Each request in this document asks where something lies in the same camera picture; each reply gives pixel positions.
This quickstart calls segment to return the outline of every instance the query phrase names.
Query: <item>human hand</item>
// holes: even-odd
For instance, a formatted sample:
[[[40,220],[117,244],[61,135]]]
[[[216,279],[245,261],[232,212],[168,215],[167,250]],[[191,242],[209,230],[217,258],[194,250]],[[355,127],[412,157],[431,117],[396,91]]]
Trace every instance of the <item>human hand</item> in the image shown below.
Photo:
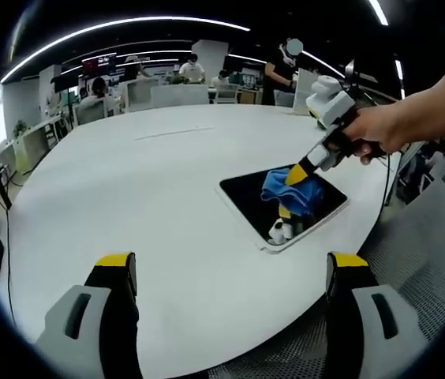
[[[398,133],[398,112],[391,105],[362,108],[357,111],[357,118],[344,130],[343,133],[352,141],[376,141],[386,153],[397,152],[405,143]],[[361,158],[363,164],[371,161],[372,146],[363,143],[354,152]]]

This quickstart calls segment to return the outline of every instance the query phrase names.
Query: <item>ceiling light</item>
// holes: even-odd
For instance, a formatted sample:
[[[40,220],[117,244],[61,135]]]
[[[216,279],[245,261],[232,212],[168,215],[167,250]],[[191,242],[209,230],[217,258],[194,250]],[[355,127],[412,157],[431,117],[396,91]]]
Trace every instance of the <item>ceiling light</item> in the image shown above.
[[[66,73],[71,73],[72,71],[75,71],[76,69],[81,69],[82,66],[73,67],[72,69],[68,69],[66,71],[62,72],[62,75],[65,75]]]
[[[158,51],[143,51],[141,53],[130,53],[118,55],[116,58],[129,57],[130,55],[145,55],[145,54],[158,54],[158,53],[190,53],[191,50],[158,50]]]
[[[334,73],[337,73],[340,77],[346,77],[343,73],[341,73],[340,71],[336,70],[334,67],[331,67],[330,65],[328,65],[325,61],[321,61],[320,59],[318,59],[315,55],[312,55],[310,53],[308,53],[307,51],[303,50],[301,52],[302,54],[305,54],[307,56],[309,56],[310,58],[312,58],[315,61],[318,61],[321,65],[326,66],[328,69],[330,69],[331,71],[333,71]]]
[[[399,80],[403,80],[403,70],[402,70],[402,63],[400,61],[395,61],[396,63],[396,72],[398,73]]]
[[[235,55],[235,54],[228,54],[228,57],[232,57],[232,58],[240,58],[240,59],[244,59],[246,61],[253,61],[253,62],[259,62],[259,63],[266,63],[265,61],[260,61],[259,59],[254,59],[254,58],[249,58],[249,57],[243,57],[241,55]]]
[[[152,61],[140,61],[140,62],[129,62],[129,63],[122,63],[121,65],[115,65],[116,67],[123,67],[123,66],[130,66],[130,65],[138,65],[139,63],[157,63],[157,62],[177,62],[178,59],[156,59]]]
[[[41,47],[40,49],[35,51],[33,54],[30,54],[28,57],[26,57],[21,62],[19,62],[17,65],[15,65],[0,80],[0,83],[3,84],[7,79],[9,79],[11,76],[13,76],[21,67],[25,66],[32,59],[38,57],[43,52],[51,49],[52,47],[54,47],[62,42],[65,42],[68,39],[72,39],[73,37],[77,37],[77,36],[80,36],[81,34],[92,32],[94,30],[101,29],[101,28],[107,28],[110,26],[115,26],[115,25],[120,25],[120,24],[129,24],[132,22],[141,22],[141,21],[195,21],[195,22],[204,22],[206,24],[217,24],[217,25],[221,25],[221,26],[227,26],[228,28],[240,29],[240,30],[243,30],[244,32],[250,31],[249,28],[246,28],[246,27],[243,27],[240,25],[230,24],[227,22],[216,21],[216,20],[208,20],[205,18],[195,18],[195,17],[153,16],[153,17],[137,17],[137,18],[128,18],[128,19],[124,19],[124,20],[110,21],[110,22],[106,22],[103,24],[93,25],[93,26],[90,26],[89,28],[84,28],[84,29],[78,30],[76,32],[70,33],[62,38],[56,39],[55,41],[47,44],[44,47]]]
[[[107,57],[107,56],[109,56],[109,55],[116,55],[116,54],[117,54],[117,53],[109,53],[109,54],[96,55],[95,57],[90,57],[90,58],[83,59],[82,62],[91,61],[92,59],[97,59],[97,58]]]
[[[386,15],[383,14],[383,11],[382,11],[382,8],[380,7],[379,1],[378,0],[368,0],[368,1],[370,3],[370,6],[372,6],[373,11],[375,12],[377,17],[379,18],[380,23],[382,25],[388,26],[389,23],[387,22]]]

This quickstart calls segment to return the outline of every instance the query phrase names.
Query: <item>white round table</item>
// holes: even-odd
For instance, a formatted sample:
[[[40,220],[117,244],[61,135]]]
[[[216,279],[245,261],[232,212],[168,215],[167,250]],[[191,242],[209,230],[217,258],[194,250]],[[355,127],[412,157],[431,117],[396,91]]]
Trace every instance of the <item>white round table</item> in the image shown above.
[[[297,162],[322,135],[310,117],[253,105],[153,109],[79,126],[35,169],[10,213],[20,330],[35,341],[46,312],[101,256],[133,251],[144,377],[193,373],[263,343],[324,293],[329,251],[359,250],[387,169],[350,158],[322,173],[349,205],[277,255],[256,247],[216,189]],[[6,273],[4,259],[8,304]]]

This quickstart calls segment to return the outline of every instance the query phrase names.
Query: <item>blue cloth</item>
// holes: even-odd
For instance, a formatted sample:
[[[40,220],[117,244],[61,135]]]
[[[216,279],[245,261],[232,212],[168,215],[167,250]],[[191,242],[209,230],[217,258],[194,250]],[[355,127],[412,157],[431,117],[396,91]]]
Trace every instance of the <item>blue cloth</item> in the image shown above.
[[[270,170],[264,179],[261,199],[279,200],[288,211],[297,216],[313,215],[316,206],[324,198],[324,189],[316,177],[308,178],[294,186],[286,186],[289,168]]]

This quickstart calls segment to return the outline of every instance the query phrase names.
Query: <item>ceiling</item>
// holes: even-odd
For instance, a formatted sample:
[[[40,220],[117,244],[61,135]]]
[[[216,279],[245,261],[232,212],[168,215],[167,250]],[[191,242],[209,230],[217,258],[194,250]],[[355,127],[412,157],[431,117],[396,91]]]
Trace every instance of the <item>ceiling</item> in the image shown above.
[[[214,39],[228,42],[230,52],[251,58],[266,59],[267,49],[278,39],[296,36],[304,49],[342,71],[342,66],[356,59],[363,73],[374,76],[376,87],[399,96],[399,81],[394,59],[403,52],[399,45],[400,28],[405,24],[410,0],[379,0],[388,15],[390,27],[383,27],[368,0],[323,0],[289,4],[242,5],[238,2],[218,3],[205,9],[197,4],[176,2],[100,2],[94,0],[39,1],[26,8],[18,27],[11,34],[11,48],[4,51],[0,77],[32,52],[57,38],[95,24],[146,16],[184,16],[225,21],[250,28],[250,32],[220,25],[190,21],[147,21],[101,28],[74,37],[45,51],[14,74],[10,80],[36,75],[52,64],[63,69],[80,65],[81,56],[93,51],[128,54],[138,51],[189,50],[190,42],[144,41],[182,39],[196,42]],[[166,56],[154,58],[178,58]],[[300,66],[316,67],[329,73],[319,63],[304,55]]]

